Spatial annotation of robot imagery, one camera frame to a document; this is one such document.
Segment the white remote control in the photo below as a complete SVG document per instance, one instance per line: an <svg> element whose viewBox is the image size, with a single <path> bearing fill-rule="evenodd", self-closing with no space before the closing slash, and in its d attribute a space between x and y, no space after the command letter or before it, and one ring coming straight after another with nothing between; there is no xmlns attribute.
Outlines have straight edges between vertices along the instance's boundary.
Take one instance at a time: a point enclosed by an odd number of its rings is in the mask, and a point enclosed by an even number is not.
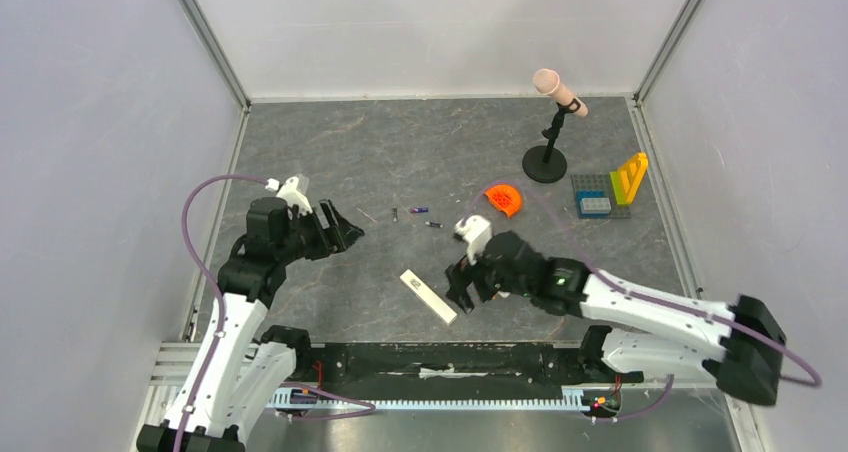
<svg viewBox="0 0 848 452"><path fill-rule="evenodd" d="M413 271L407 269L399 279L446 325L451 325L457 313Z"/></svg>

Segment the blue lego brick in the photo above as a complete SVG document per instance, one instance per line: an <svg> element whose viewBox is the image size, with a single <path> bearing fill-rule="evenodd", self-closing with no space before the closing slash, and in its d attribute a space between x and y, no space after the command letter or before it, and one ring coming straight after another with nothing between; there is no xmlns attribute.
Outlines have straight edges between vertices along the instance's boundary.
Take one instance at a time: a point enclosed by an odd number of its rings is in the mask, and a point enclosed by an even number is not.
<svg viewBox="0 0 848 452"><path fill-rule="evenodd" d="M582 190L576 193L575 199L581 218L606 217L612 211L610 199L602 191Z"/></svg>

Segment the green lego brick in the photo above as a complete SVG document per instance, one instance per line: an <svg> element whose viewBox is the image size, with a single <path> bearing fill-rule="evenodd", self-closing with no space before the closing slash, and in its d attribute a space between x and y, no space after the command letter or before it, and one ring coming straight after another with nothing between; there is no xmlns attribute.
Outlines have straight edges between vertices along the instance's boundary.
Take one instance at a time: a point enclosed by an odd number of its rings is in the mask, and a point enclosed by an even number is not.
<svg viewBox="0 0 848 452"><path fill-rule="evenodd" d="M627 198L627 192L625 191L625 184L622 181L621 174L618 171L612 171L610 173L610 181L616 204L618 206L629 206L631 202Z"/></svg>

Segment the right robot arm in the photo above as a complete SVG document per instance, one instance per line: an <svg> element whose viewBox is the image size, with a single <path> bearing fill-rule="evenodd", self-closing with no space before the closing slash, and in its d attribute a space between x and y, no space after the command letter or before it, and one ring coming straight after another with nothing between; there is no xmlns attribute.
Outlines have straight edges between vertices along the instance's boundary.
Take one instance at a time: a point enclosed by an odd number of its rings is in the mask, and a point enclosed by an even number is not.
<svg viewBox="0 0 848 452"><path fill-rule="evenodd" d="M468 293L473 286L482 302L506 293L550 315L602 321L577 354L585 377L711 377L738 400L776 404L783 356L769 344L785 345L786 335L761 300L688 300L593 271L579 260L546 257L512 231L466 230L453 237L466 252L445 271L447 297L463 312L474 308Z"/></svg>

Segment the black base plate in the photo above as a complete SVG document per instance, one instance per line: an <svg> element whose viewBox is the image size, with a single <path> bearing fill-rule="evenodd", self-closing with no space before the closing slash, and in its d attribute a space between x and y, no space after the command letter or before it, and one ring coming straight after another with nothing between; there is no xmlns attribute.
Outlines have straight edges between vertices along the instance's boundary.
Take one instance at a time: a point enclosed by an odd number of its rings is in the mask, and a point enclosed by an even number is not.
<svg viewBox="0 0 848 452"><path fill-rule="evenodd" d="M608 326L581 342L328 342L296 351L291 381L358 400L555 399L565 387L641 383L602 358Z"/></svg>

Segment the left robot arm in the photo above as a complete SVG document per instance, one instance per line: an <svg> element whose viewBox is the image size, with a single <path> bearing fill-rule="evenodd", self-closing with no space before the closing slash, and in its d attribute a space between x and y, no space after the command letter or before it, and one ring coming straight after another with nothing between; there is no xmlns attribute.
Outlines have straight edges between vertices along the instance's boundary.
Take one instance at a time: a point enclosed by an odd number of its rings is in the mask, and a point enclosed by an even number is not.
<svg viewBox="0 0 848 452"><path fill-rule="evenodd" d="M184 385L158 425L144 425L140 451L243 451L272 394L313 370L307 331L272 326L260 335L250 363L244 361L287 267L349 249L364 231L322 200L254 200L246 231L218 271L219 295L207 333Z"/></svg>

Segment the black microphone stand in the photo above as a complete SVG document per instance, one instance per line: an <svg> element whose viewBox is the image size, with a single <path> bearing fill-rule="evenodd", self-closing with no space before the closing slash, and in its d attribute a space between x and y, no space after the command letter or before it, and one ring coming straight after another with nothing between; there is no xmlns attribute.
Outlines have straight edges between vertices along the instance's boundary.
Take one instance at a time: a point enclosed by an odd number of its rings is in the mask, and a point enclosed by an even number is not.
<svg viewBox="0 0 848 452"><path fill-rule="evenodd" d="M535 182L550 184L561 180L568 169L565 155L556 148L556 141L564 125L565 117L572 114L566 106L557 105L557 112L550 126L542 132L546 145L530 148L522 158L522 169Z"/></svg>

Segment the yellow lego piece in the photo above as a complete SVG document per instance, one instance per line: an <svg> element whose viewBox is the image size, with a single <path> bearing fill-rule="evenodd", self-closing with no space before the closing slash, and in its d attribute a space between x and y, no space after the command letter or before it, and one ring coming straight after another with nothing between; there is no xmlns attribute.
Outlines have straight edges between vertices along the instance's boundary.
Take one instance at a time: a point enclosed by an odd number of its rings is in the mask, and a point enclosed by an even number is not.
<svg viewBox="0 0 848 452"><path fill-rule="evenodd" d="M617 203L619 205L631 205L634 202L648 167L647 154L639 152L618 169L620 191L617 194Z"/></svg>

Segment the orange plastic basket piece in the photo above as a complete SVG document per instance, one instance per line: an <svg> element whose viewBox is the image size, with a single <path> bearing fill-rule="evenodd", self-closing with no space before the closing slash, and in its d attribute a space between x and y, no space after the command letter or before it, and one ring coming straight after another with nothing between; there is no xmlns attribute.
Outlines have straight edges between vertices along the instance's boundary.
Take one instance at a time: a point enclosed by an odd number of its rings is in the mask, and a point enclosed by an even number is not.
<svg viewBox="0 0 848 452"><path fill-rule="evenodd" d="M484 196L488 202L507 218L513 218L523 207L523 198L517 188L508 184L489 187Z"/></svg>

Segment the pink microphone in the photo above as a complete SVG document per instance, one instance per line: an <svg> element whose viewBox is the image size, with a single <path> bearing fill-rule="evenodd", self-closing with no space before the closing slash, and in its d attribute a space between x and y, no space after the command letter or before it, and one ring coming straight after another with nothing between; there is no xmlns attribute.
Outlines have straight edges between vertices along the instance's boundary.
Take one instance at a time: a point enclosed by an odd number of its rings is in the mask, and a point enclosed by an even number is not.
<svg viewBox="0 0 848 452"><path fill-rule="evenodd" d="M564 85L556 71L547 68L537 70L533 75L533 85L540 94L550 97L570 113L578 117L588 115L586 104Z"/></svg>

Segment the grey lego baseplate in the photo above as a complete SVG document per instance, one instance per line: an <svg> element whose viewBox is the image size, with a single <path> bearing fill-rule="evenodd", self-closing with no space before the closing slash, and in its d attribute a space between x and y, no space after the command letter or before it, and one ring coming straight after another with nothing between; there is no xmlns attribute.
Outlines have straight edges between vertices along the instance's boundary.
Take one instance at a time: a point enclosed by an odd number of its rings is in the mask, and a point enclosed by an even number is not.
<svg viewBox="0 0 848 452"><path fill-rule="evenodd" d="M573 188L574 201L579 218L581 217L578 214L578 206L575 196L577 192L582 190L602 191L610 199L612 211L606 217L586 217L581 219L629 219L631 217L631 210L629 206L618 206L616 204L608 174L572 174L570 176L570 181Z"/></svg>

